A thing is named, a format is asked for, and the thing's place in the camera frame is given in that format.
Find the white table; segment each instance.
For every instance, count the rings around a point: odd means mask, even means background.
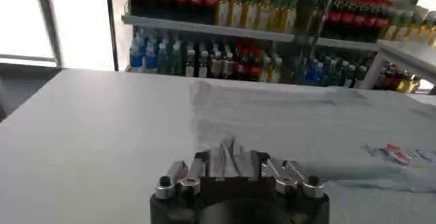
[[[418,42],[387,40],[379,40],[377,45],[379,51],[360,88],[373,88],[387,61],[436,84],[436,49],[433,47]]]
[[[0,223],[148,223],[156,180],[192,159],[192,80],[62,71],[0,124]]]

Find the store shelf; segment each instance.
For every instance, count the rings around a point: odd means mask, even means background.
[[[375,43],[351,42],[351,41],[342,40],[342,39],[319,38],[317,45],[318,46],[330,46],[333,48],[354,49],[354,50],[368,50],[368,51],[377,51],[378,50],[378,46]]]
[[[179,31],[188,31],[195,33],[210,33],[214,35],[227,35],[234,37],[246,37],[251,39],[266,39],[277,42],[291,42],[294,40],[293,35],[284,33],[272,33],[265,31],[256,31],[250,29],[239,29],[234,27],[220,27],[213,25],[198,24],[192,22],[183,22],[176,20],[164,20],[159,18],[139,17],[124,15],[121,17],[127,25],[152,27],[155,29],[171,29]]]

